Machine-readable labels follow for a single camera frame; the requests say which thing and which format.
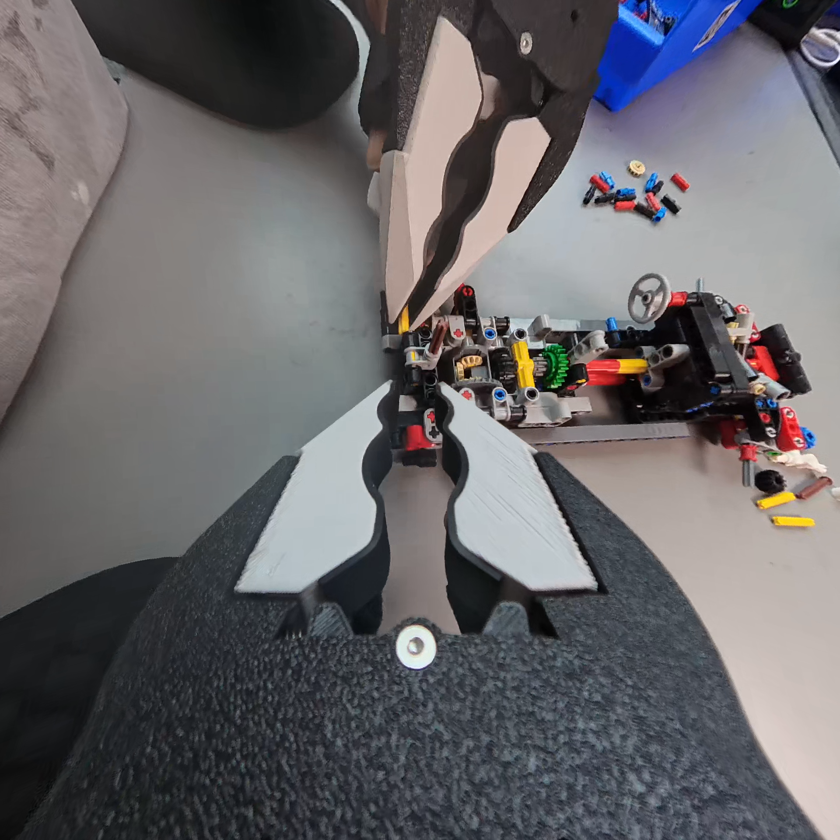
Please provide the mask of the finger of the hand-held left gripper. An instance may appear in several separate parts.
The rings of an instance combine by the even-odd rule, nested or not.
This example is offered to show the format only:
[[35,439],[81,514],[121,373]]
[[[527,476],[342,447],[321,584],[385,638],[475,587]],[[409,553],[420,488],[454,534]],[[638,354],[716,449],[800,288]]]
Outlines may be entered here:
[[500,132],[492,155],[490,182],[458,236],[452,259],[445,265],[435,289],[422,295],[422,306],[409,308],[410,325],[426,320],[460,285],[480,261],[507,234],[539,163],[550,135],[539,119],[510,119]]
[[404,147],[383,153],[368,195],[379,218],[389,322],[406,315],[420,323],[435,308],[420,288],[427,242],[444,206],[447,169],[475,127],[482,99],[468,38],[439,16]]

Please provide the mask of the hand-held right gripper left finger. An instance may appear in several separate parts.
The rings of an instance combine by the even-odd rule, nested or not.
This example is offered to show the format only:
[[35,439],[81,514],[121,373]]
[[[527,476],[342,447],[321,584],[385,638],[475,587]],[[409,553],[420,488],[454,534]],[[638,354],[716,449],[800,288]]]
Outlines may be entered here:
[[238,594],[301,594],[365,549],[376,502],[364,456],[384,431],[386,381],[304,445],[236,583]]

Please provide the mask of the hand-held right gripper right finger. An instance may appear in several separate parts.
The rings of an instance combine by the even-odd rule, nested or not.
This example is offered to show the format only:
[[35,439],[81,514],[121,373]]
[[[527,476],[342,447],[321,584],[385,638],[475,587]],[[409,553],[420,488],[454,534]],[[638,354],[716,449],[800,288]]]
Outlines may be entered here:
[[595,592],[598,582],[574,538],[537,451],[441,384],[438,427],[455,483],[447,510],[456,551],[533,594]]

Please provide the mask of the toy building-block car chassis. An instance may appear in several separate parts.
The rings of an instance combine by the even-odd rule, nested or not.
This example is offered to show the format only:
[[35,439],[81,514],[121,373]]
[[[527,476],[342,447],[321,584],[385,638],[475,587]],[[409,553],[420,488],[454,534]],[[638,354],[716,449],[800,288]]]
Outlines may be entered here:
[[382,348],[401,386],[392,447],[407,466],[433,466],[442,446],[439,385],[452,386],[533,447],[683,438],[696,428],[738,454],[753,486],[759,457],[812,454],[813,432],[791,400],[812,389],[780,323],[706,291],[674,291],[663,276],[637,280],[628,320],[481,313],[462,285],[451,308],[409,332],[389,322]]

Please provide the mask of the grey desk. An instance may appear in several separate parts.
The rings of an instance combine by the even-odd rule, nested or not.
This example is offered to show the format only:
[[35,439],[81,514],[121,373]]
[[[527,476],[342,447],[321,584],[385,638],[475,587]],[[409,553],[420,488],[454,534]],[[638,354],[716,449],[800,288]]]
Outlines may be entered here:
[[[242,129],[135,75],[118,170],[2,427],[2,613],[176,556],[279,457],[380,385],[377,226],[358,87],[288,132]],[[669,179],[651,225],[581,207],[590,176]],[[838,480],[838,164],[789,60],[744,26],[626,110],[592,105],[561,178],[476,272],[505,314],[603,320],[661,272],[782,322],[795,401]],[[696,439],[549,452],[668,567],[777,773],[838,838],[838,502],[774,528],[738,457]]]

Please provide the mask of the loose toy parts cluster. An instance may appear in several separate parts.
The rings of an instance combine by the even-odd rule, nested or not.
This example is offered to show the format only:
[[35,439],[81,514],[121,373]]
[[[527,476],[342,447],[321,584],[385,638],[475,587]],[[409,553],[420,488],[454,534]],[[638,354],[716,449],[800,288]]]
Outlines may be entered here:
[[651,30],[665,36],[676,25],[679,16],[659,1],[620,1],[620,9]]

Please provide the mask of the blue plastic bin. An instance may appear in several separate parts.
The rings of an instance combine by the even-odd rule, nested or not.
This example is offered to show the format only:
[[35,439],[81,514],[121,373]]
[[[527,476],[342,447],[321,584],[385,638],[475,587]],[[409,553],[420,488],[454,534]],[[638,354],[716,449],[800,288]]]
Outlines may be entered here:
[[594,99],[612,112],[699,57],[740,25],[760,1],[659,1],[679,16],[665,36],[618,7],[598,67]]

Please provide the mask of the pile of small connector pins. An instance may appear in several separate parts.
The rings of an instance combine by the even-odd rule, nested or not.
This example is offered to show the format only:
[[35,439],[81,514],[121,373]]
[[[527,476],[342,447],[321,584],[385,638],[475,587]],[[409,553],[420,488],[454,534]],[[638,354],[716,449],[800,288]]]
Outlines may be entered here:
[[675,173],[665,179],[652,171],[635,179],[634,184],[620,185],[609,171],[594,172],[581,198],[581,207],[608,207],[616,214],[637,215],[651,225],[659,225],[667,217],[682,213],[680,201],[666,192],[667,186],[679,193],[688,192],[690,184],[682,174]]

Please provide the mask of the black power bank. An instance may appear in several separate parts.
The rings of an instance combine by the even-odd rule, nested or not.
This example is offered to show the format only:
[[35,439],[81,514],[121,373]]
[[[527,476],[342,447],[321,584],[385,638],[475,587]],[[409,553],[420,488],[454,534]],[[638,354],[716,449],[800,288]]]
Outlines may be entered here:
[[795,49],[838,1],[762,1],[748,21],[786,49]]

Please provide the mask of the person's grey sweater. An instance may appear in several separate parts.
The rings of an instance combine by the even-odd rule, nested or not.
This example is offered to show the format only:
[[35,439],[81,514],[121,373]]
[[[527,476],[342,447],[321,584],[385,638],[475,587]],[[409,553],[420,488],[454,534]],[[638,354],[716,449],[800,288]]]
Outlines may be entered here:
[[120,161],[129,111],[69,1],[1,2],[1,416]]

